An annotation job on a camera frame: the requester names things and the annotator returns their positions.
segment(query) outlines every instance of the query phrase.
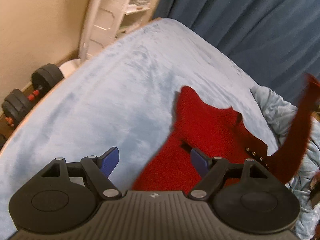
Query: blue lever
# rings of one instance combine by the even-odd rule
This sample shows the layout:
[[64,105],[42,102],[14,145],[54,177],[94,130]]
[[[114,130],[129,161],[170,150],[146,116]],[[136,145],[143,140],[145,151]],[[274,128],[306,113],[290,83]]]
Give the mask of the blue lever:
[[199,149],[193,148],[190,152],[191,163],[201,178],[210,170],[212,160]]
[[109,177],[118,163],[119,150],[117,147],[110,148],[106,153],[97,159],[97,166],[106,177]]

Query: beige wall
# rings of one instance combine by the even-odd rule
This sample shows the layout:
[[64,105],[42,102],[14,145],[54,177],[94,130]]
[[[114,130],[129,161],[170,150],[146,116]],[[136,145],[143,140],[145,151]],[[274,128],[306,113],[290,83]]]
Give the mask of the beige wall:
[[87,4],[0,0],[0,104],[13,88],[25,88],[41,65],[77,55]]

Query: shelving unit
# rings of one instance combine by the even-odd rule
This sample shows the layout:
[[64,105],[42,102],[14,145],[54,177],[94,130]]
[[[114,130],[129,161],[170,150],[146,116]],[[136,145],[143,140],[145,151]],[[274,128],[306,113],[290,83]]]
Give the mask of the shelving unit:
[[151,19],[159,0],[90,0],[82,31],[80,62]]

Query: metal pin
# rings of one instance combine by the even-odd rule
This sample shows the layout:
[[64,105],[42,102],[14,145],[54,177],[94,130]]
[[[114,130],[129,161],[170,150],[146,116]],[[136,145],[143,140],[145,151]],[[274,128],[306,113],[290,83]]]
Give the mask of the metal pin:
[[207,193],[204,190],[195,189],[195,190],[191,191],[191,196],[193,196],[195,198],[203,198],[206,195],[207,195]]
[[110,188],[110,189],[106,189],[103,191],[103,194],[106,196],[106,197],[115,197],[119,194],[119,191],[117,191],[116,189],[114,188]]

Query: ribbed black plastic surface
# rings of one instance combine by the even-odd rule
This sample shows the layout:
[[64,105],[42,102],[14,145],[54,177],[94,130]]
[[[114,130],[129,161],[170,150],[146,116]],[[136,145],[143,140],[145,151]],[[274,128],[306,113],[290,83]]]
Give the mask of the ribbed black plastic surface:
[[186,198],[181,191],[128,191],[117,201],[105,201],[86,224],[58,235],[19,231],[14,240],[128,240],[221,239],[297,240],[289,231],[249,235],[223,224],[209,205]]

